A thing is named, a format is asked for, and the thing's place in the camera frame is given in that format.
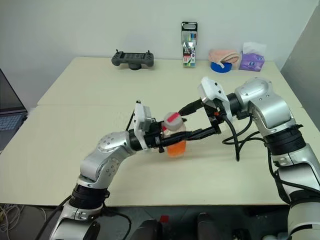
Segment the white table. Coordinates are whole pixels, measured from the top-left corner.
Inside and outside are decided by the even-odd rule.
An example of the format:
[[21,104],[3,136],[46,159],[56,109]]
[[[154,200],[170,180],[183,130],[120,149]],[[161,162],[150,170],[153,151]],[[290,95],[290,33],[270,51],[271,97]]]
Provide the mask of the white table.
[[[284,96],[296,121],[304,125],[301,128],[304,139],[313,147],[318,158],[320,157],[320,149],[317,148],[320,142],[319,131],[272,62],[267,62],[261,72],[232,71],[227,74],[207,71],[205,62],[200,62],[197,69],[176,70],[172,67],[171,75],[175,76],[172,79],[177,81],[172,84],[188,83],[183,85],[183,92],[187,94],[182,94],[181,91],[173,94],[173,90],[169,90],[172,94],[165,94],[161,89],[155,91],[159,84],[149,81],[163,79],[165,83],[172,82],[166,77],[161,77],[169,74],[167,68],[164,68],[165,71],[139,70],[140,73],[121,68],[117,70],[117,75],[112,66],[112,74],[107,74],[108,71],[104,68],[109,69],[108,62],[109,59],[104,58],[76,58],[48,90],[39,102],[47,105],[40,105],[32,112],[0,155],[0,202],[59,204],[72,192],[80,163],[96,147],[98,140],[107,133],[124,130],[137,97],[151,106],[153,117],[161,120],[167,112],[177,111],[181,106],[198,98],[197,86],[203,75],[209,75],[219,81],[226,93],[232,92],[250,77],[264,76],[272,79],[275,91]],[[167,63],[164,60],[159,61],[156,66],[173,66],[177,62],[180,63],[174,60],[168,60]],[[92,84],[78,74],[83,71],[83,66],[86,66],[90,73],[94,72],[91,68],[96,70],[96,77],[91,78]],[[76,75],[79,76],[78,91],[72,87],[63,91],[63,88],[59,87],[65,85],[67,88],[74,82]],[[144,76],[145,82],[133,84],[124,77],[131,75],[136,77],[132,77],[130,81],[138,81]],[[130,87],[118,95],[116,91],[124,84],[120,81],[126,81],[125,86]],[[99,84],[104,84],[105,87],[98,87]],[[53,92],[58,95],[59,91],[62,100],[53,95]],[[173,101],[175,109],[169,109],[168,103]],[[242,129],[247,121],[235,120],[235,128]],[[188,117],[186,122],[189,130],[205,128],[208,125],[209,121],[203,110]],[[234,147],[221,144],[224,138],[231,135],[230,130],[225,124],[221,124],[220,127],[221,135],[189,142],[182,158],[171,159],[165,153],[159,154],[154,150],[138,152],[126,159],[109,188],[111,196],[106,204],[283,204],[268,171],[267,151],[262,143],[246,143],[241,151],[240,162],[236,162]],[[248,134],[254,131],[256,127],[253,125]]]

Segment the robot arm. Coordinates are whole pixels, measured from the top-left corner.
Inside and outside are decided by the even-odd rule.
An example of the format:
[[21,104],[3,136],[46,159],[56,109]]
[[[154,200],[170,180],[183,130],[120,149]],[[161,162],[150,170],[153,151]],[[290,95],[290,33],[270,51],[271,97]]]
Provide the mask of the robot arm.
[[220,134],[219,124],[243,119],[252,114],[270,157],[278,169],[270,171],[282,200],[291,205],[288,233],[292,240],[318,239],[320,236],[320,165],[286,102],[273,92],[270,81],[249,80],[225,95],[217,82],[204,77],[198,87],[201,99],[182,108],[182,116],[204,107],[211,126],[196,131],[179,132],[162,138],[162,122],[151,117],[150,109],[140,103],[134,111],[134,129],[104,136],[96,149],[85,158],[71,199],[50,236],[51,240],[95,240],[108,187],[124,159],[136,151],[164,147],[182,140],[198,140]]

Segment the purple tissue box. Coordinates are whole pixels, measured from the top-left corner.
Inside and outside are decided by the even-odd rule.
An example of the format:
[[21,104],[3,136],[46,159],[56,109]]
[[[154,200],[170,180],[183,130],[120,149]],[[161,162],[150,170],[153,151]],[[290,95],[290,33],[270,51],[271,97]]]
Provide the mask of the purple tissue box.
[[264,56],[255,53],[241,54],[242,60],[239,67],[240,70],[260,72],[262,66],[265,63]]

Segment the bottle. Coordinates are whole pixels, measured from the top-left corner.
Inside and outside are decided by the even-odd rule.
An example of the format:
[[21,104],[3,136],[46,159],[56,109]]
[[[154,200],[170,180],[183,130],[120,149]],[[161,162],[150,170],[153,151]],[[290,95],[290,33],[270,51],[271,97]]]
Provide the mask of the bottle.
[[[175,134],[178,132],[185,132],[186,126],[182,117],[177,112],[169,112],[165,115],[163,124],[162,124],[163,137],[169,137],[171,134]],[[186,141],[180,141],[173,145],[166,147],[166,152],[169,157],[175,158],[182,156],[186,151]]]

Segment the game controller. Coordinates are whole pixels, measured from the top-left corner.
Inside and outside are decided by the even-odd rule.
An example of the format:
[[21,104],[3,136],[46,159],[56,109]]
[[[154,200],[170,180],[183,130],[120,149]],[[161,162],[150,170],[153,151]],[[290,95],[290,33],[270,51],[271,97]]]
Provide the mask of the game controller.
[[146,53],[133,53],[118,51],[118,49],[116,49],[116,53],[112,57],[111,62],[115,66],[129,64],[131,70],[139,70],[142,67],[141,64],[152,67],[154,65],[154,55],[149,50]]

